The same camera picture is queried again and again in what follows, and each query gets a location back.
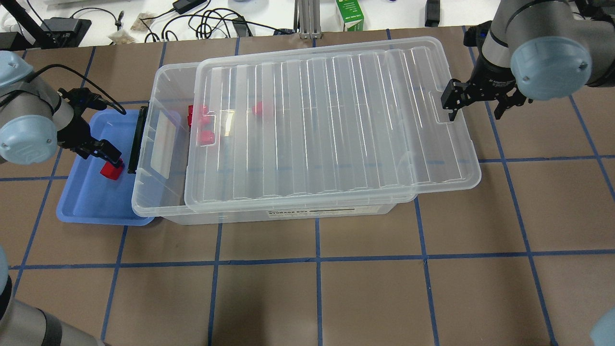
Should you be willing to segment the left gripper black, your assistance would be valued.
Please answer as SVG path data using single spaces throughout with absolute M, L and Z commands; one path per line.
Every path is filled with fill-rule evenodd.
M 122 153 L 108 140 L 96 140 L 91 136 L 90 125 L 85 120 L 71 120 L 57 132 L 57 142 L 81 158 L 101 158 L 115 168 L 123 167 Z

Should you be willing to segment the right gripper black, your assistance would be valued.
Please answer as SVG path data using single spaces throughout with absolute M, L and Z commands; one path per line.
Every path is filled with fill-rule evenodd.
M 450 79 L 440 97 L 449 121 L 454 121 L 459 110 L 476 101 L 493 100 L 498 102 L 493 116 L 500 120 L 510 108 L 523 106 L 527 97 L 519 90 L 510 68 L 494 65 L 482 53 L 467 83 Z

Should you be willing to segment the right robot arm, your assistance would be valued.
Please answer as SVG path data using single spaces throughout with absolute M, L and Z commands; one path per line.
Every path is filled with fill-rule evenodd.
M 479 54 L 470 78 L 451 79 L 440 98 L 450 121 L 480 101 L 496 101 L 499 120 L 525 103 L 614 86 L 614 20 L 578 20 L 566 0 L 502 0 L 463 44 Z

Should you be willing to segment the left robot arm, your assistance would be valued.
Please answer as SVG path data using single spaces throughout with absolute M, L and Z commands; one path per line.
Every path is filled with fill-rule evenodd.
M 89 87 L 54 89 L 42 75 L 56 68 L 80 77 Z M 113 167 L 123 166 L 121 152 L 109 140 L 94 138 L 83 118 L 87 109 L 127 113 L 96 83 L 58 63 L 35 70 L 22 57 L 5 50 L 0 55 L 0 74 L 1 162 L 42 163 L 63 148 L 84 159 L 94 156 Z

